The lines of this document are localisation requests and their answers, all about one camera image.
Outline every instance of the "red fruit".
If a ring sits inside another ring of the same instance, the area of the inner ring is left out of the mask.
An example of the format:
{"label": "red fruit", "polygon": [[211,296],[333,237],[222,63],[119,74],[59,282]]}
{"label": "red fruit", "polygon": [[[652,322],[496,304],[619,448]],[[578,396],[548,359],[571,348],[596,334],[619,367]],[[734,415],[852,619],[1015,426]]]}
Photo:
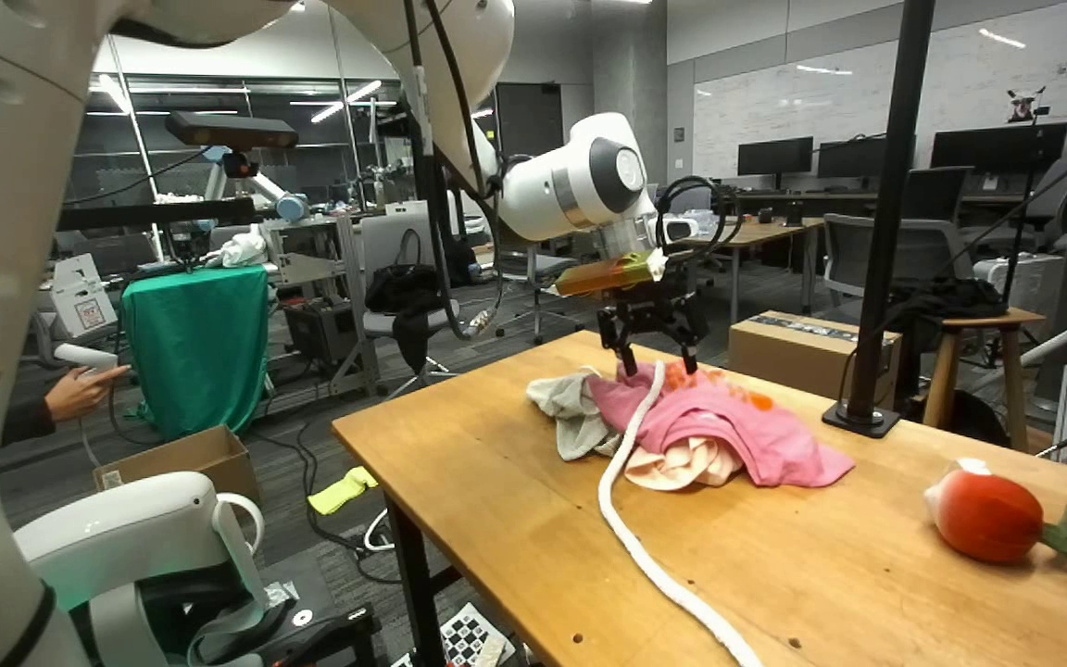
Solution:
{"label": "red fruit", "polygon": [[1041,500],[1000,474],[952,471],[926,504],[945,545],[982,563],[1023,563],[1045,530]]}

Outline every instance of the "ceiling light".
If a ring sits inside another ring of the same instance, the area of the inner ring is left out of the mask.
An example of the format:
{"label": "ceiling light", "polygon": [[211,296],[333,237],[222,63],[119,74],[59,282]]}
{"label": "ceiling light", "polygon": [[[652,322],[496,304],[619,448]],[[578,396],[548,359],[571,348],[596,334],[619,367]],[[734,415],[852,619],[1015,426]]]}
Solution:
{"label": "ceiling light", "polygon": [[352,89],[352,96],[333,100],[326,111],[311,115],[311,126],[333,119],[341,107],[348,107],[348,104],[356,104],[356,100],[363,100],[363,96],[370,96],[378,89],[382,89],[382,82],[367,82],[367,85]]}
{"label": "ceiling light", "polygon": [[1026,48],[1023,41],[1008,37],[1008,33],[993,33],[993,30],[978,30],[985,41],[1008,44],[1008,48]]}
{"label": "ceiling light", "polygon": [[119,78],[100,74],[96,85],[100,85],[100,93],[107,93],[107,96],[115,100],[115,107],[119,107],[122,115],[133,115],[130,93],[119,85]]}
{"label": "ceiling light", "polygon": [[856,70],[845,67],[811,67],[811,63],[797,63],[800,74],[815,74],[815,78],[852,78]]}

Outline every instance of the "computer monitor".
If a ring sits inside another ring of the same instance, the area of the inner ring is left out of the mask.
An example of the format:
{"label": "computer monitor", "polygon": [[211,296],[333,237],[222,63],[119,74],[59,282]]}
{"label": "computer monitor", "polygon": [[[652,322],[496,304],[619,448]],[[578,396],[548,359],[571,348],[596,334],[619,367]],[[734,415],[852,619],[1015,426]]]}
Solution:
{"label": "computer monitor", "polygon": [[741,145],[737,174],[771,174],[782,189],[782,174],[811,170],[815,141],[811,137],[785,137],[785,141],[756,141]]}
{"label": "computer monitor", "polygon": [[900,219],[956,219],[967,167],[911,170],[904,178]]}
{"label": "computer monitor", "polygon": [[878,178],[885,159],[882,137],[819,145],[819,178]]}
{"label": "computer monitor", "polygon": [[934,167],[974,174],[1045,174],[1063,152],[1067,122],[945,130],[934,137]]}

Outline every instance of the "wooden table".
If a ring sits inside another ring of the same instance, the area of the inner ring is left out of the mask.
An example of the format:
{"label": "wooden table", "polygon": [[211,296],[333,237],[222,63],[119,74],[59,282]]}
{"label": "wooden table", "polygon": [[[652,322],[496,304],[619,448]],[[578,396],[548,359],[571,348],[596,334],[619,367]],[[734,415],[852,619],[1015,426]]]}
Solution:
{"label": "wooden table", "polygon": [[819,271],[819,230],[822,226],[826,226],[826,219],[800,219],[800,226],[785,226],[782,219],[774,219],[774,222],[745,219],[745,226],[722,245],[722,248],[730,248],[730,322],[741,322],[741,252],[752,245],[782,241],[782,237],[804,241],[800,300],[804,300],[804,311],[811,308],[815,271]]}
{"label": "wooden table", "polygon": [[[400,508],[400,545],[415,548],[411,522],[445,545],[548,663],[730,663],[600,522],[604,459],[563,463],[548,419],[522,396],[526,382],[582,367],[615,367],[593,334],[337,419],[333,434]],[[1067,467],[915,422],[867,441],[822,426],[822,396],[741,382],[804,415],[856,471],[834,489],[752,489],[737,478],[722,489],[645,493],[619,482],[615,504],[763,663],[1067,663],[1067,571],[1052,552],[1037,545],[1034,567],[982,567],[948,552],[923,511],[923,489],[956,456],[982,456],[1060,519]],[[426,593],[426,567],[408,560],[408,600],[430,656],[437,623]]]}

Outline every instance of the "person's hand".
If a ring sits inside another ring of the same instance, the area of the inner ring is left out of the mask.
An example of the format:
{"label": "person's hand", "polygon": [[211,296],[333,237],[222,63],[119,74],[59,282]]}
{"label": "person's hand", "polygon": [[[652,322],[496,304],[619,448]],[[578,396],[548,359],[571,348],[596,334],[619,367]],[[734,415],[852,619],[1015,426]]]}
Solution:
{"label": "person's hand", "polygon": [[96,411],[130,367],[78,367],[67,371],[44,396],[52,422],[70,422]]}

